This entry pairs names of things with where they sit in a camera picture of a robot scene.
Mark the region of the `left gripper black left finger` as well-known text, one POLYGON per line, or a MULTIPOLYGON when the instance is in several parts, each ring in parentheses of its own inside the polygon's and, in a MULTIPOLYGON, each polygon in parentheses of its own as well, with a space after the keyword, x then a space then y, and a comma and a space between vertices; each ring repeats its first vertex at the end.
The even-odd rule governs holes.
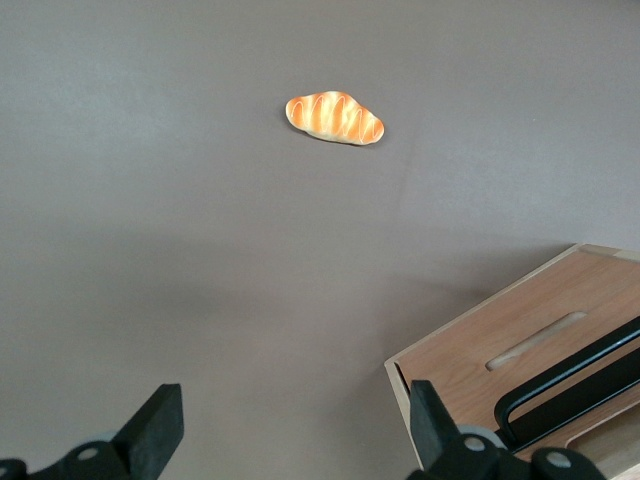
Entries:
POLYGON ((157 479, 184 437, 182 389, 163 384, 108 440, 70 450, 52 465, 28 472, 24 461, 1 461, 3 479, 157 479))

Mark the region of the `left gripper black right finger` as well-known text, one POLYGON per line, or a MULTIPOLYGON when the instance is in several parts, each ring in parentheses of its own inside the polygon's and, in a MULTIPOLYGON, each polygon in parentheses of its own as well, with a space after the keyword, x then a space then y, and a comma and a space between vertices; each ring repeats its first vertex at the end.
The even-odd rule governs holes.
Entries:
POLYGON ((602 479, 584 455, 540 448, 526 461, 506 449, 492 431, 459 427, 428 380, 410 387, 410 434, 421 468, 411 479, 602 479))

